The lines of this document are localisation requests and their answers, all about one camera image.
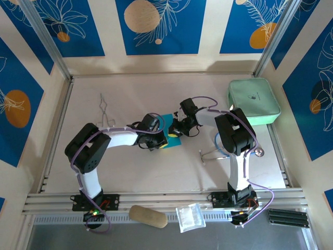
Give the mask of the clear plastic bag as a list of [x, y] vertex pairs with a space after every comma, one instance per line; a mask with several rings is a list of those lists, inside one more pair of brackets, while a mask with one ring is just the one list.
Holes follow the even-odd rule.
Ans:
[[206, 227], [206, 221], [199, 204], [177, 207], [175, 210], [181, 233]]

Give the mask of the mint green zip pouch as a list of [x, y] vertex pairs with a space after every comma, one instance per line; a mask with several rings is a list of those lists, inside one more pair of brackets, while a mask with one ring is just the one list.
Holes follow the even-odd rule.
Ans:
[[242, 109], [252, 126], [271, 124], [281, 114], [280, 105], [265, 78], [233, 80], [227, 94], [229, 107]]

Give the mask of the stethoscope with blue tube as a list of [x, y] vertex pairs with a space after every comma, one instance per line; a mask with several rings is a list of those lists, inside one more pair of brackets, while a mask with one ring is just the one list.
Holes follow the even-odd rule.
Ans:
[[[227, 154], [226, 152], [224, 152], [224, 147], [222, 145], [218, 144], [217, 138], [219, 137], [219, 133], [217, 133], [214, 137], [214, 146], [215, 149], [212, 151], [209, 151], [207, 153], [203, 153], [202, 150], [199, 150], [199, 156], [200, 156], [200, 160], [203, 166], [206, 165], [207, 162], [210, 161], [218, 161], [218, 160], [225, 160], [225, 159], [229, 159], [229, 154]], [[220, 153], [218, 157], [208, 157], [208, 155], [212, 154], [212, 153]], [[263, 157], [265, 154], [265, 151], [263, 148], [258, 147], [254, 150], [254, 152], [251, 153], [251, 155], [254, 154], [256, 155], [256, 157]]]

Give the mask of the blue floral wall panel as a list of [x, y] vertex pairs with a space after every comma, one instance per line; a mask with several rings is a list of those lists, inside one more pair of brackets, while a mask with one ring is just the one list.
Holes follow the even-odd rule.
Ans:
[[333, 18], [283, 89], [310, 159], [333, 150]]
[[44, 90], [0, 38], [0, 160], [17, 167]]
[[197, 54], [207, 0], [115, 0], [126, 54]]
[[288, 0], [234, 0], [221, 54], [262, 53]]
[[88, 0], [33, 2], [62, 57], [105, 55]]

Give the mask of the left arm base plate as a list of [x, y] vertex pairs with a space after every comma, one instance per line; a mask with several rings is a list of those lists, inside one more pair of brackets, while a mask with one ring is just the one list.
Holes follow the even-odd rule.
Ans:
[[[117, 211], [119, 207], [119, 194], [99, 194], [93, 201], [105, 211]], [[96, 209], [96, 207], [83, 195], [72, 195], [70, 200], [73, 202], [73, 211], [90, 211]]]

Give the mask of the aluminium frame post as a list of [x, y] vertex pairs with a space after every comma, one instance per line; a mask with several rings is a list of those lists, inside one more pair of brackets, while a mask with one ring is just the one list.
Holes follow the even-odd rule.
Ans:
[[302, 0], [288, 0], [286, 8], [281, 14], [281, 17], [273, 31], [271, 38], [269, 39], [266, 48], [264, 49], [260, 60], [258, 61], [253, 77], [260, 77], [266, 68], [266, 65], [270, 62], [272, 54], [275, 52], [277, 45], [280, 43], [281, 38], [285, 34], [286, 29], [289, 27], [294, 14], [296, 13]]
[[71, 82], [72, 75], [70, 74], [58, 47], [56, 46], [53, 38], [51, 37], [48, 29], [46, 28], [42, 18], [38, 14], [33, 3], [30, 0], [18, 0], [18, 3], [34, 32], [39, 37], [39, 40], [45, 47], [53, 62], [57, 65], [63, 77], [68, 82]]

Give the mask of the wide aluminium base rail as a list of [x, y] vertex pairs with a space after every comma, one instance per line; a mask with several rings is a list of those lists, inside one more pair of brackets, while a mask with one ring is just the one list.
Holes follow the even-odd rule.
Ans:
[[[274, 189], [275, 198], [269, 205], [276, 209], [307, 209], [308, 202], [301, 188]], [[170, 212], [177, 207], [190, 204], [199, 204], [204, 211], [213, 210], [239, 210], [240, 208], [213, 208], [207, 196], [209, 191], [188, 191], [188, 192], [115, 192], [119, 194], [119, 207], [117, 212], [129, 211], [134, 205], [147, 207], [156, 211]], [[72, 193], [39, 193], [28, 194], [22, 209], [24, 215], [39, 214], [69, 214], [72, 210], [73, 202], [70, 197]]]

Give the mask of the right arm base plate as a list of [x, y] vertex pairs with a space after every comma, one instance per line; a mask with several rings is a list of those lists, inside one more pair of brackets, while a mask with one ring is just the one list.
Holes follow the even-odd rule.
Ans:
[[254, 199], [256, 196], [256, 192], [251, 191], [248, 197], [242, 198], [236, 204], [229, 192], [212, 192], [207, 196], [207, 199], [212, 203], [213, 208], [258, 208], [258, 201]]

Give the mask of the teal cloth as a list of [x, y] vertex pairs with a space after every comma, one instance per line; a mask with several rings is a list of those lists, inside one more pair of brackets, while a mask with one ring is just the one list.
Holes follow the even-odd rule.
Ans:
[[173, 122], [173, 115], [172, 114], [165, 114], [162, 115], [162, 118], [164, 119], [164, 135], [168, 141], [168, 144], [166, 146], [163, 147], [163, 149], [165, 148], [170, 148], [170, 147], [176, 147], [176, 146], [180, 146], [181, 145], [181, 140], [178, 137], [169, 137], [168, 136], [168, 131], [169, 131], [169, 127], [172, 125]]

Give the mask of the black ridged block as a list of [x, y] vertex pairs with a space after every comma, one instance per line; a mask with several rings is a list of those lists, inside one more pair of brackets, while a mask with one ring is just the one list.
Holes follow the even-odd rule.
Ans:
[[268, 219], [271, 224], [309, 228], [307, 213], [301, 211], [268, 209]]

